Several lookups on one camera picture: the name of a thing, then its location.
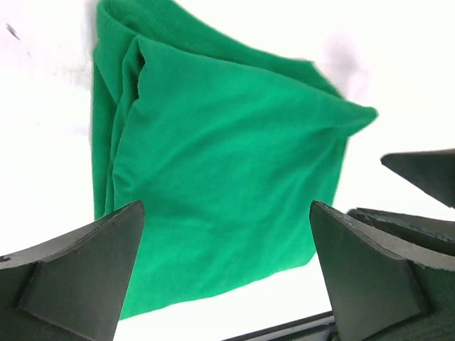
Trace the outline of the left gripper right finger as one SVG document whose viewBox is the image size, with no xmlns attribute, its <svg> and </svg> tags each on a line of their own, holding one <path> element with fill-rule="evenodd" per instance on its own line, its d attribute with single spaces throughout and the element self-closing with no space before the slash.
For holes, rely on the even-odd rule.
<svg viewBox="0 0 455 341">
<path fill-rule="evenodd" d="M 322 202 L 309 219 L 340 340 L 454 339 L 454 255 Z"/>
</svg>

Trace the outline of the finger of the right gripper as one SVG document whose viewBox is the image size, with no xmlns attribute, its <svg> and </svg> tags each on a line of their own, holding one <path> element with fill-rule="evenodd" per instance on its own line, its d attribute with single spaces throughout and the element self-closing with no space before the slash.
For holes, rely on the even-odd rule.
<svg viewBox="0 0 455 341">
<path fill-rule="evenodd" d="M 365 208 L 347 215 L 420 247 L 454 255 L 454 222 Z"/>
<path fill-rule="evenodd" d="M 389 153 L 381 164 L 435 200 L 454 208 L 454 149 Z"/>
</svg>

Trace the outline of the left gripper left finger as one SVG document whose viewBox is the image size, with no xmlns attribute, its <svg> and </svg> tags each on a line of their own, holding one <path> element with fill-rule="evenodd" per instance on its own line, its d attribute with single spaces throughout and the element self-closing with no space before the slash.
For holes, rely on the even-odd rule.
<svg viewBox="0 0 455 341">
<path fill-rule="evenodd" d="M 112 340 L 144 228 L 134 201 L 1 257 L 2 340 Z"/>
</svg>

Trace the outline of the green t shirt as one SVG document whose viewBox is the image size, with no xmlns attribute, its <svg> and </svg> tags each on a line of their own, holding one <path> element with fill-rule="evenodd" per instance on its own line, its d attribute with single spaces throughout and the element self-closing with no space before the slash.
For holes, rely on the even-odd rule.
<svg viewBox="0 0 455 341">
<path fill-rule="evenodd" d="M 377 111 L 173 1 L 100 1 L 96 27 L 95 217 L 145 209 L 121 317 L 309 263 L 311 203 L 333 202 L 348 139 Z"/>
</svg>

